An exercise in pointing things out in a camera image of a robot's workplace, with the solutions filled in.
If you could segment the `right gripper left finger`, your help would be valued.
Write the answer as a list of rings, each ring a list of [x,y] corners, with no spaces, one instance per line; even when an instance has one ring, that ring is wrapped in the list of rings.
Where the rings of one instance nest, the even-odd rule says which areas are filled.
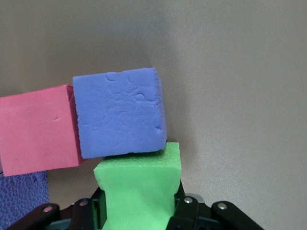
[[[101,230],[106,222],[106,194],[100,188],[66,209],[46,203],[13,224],[14,230]]]

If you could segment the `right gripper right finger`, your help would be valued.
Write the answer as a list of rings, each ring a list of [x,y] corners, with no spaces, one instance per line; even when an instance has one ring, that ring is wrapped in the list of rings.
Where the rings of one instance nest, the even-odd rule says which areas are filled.
[[[174,195],[175,212],[167,230],[261,230],[262,227],[228,201],[207,206],[203,198],[186,194],[180,184]]]

